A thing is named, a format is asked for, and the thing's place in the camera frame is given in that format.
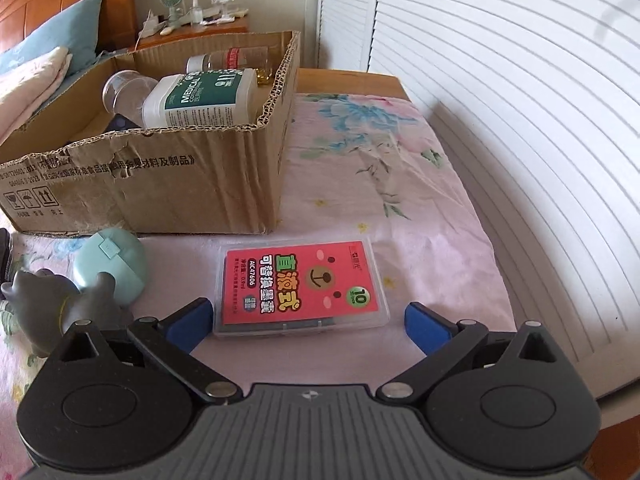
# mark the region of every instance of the green label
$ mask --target green label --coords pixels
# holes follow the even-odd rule
[[[363,286],[354,286],[347,291],[346,300],[351,306],[354,306],[355,308],[362,308],[369,304],[369,301],[371,301],[371,295]]]
[[[242,72],[230,69],[187,74],[167,96],[164,109],[236,104]]]

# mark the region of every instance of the clear plastic case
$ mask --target clear plastic case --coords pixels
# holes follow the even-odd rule
[[[353,330],[389,321],[366,238],[225,244],[219,269],[217,336]]]

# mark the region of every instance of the mint green container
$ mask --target mint green container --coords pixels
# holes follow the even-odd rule
[[[113,297],[119,306],[129,306],[148,281],[145,248],[129,231],[109,227],[91,236],[76,253],[73,280],[82,289],[95,283],[98,272],[116,279]]]

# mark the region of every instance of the white closet door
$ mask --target white closet door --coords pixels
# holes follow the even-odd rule
[[[442,140],[516,321],[597,396],[640,377],[638,0],[378,0],[369,69]]]
[[[376,0],[319,0],[318,67],[366,70]]]

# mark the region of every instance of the green circle badge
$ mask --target green circle badge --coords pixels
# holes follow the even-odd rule
[[[354,286],[347,291],[347,303],[355,308],[367,306],[369,301],[371,301],[371,295],[363,286]]]

